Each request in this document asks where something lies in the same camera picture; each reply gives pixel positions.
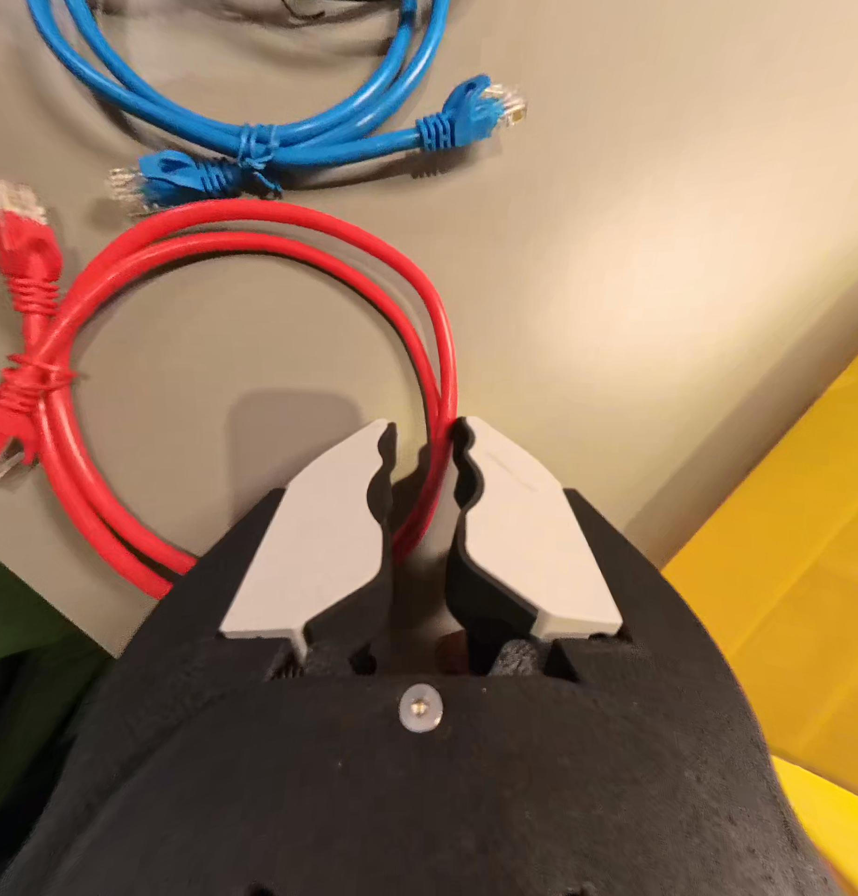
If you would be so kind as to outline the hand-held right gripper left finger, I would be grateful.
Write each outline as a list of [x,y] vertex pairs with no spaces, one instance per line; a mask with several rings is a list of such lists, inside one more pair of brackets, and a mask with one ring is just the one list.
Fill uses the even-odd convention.
[[396,426],[375,420],[288,484],[219,626],[227,639],[358,650],[390,603]]

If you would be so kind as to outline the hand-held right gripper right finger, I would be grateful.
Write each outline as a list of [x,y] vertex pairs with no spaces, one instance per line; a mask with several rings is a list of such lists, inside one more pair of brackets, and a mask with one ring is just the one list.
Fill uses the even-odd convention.
[[619,633],[621,611],[556,476],[476,416],[457,420],[452,435],[449,613],[489,646]]

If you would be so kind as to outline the yellow plastic bin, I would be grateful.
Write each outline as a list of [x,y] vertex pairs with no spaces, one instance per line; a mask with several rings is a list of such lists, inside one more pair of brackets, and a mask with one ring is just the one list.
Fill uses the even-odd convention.
[[732,666],[805,830],[858,894],[858,356],[663,574]]

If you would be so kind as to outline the green sweatshirt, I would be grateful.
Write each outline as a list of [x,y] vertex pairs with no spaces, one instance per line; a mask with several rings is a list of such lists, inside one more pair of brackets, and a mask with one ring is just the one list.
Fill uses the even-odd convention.
[[110,662],[0,562],[0,809]]

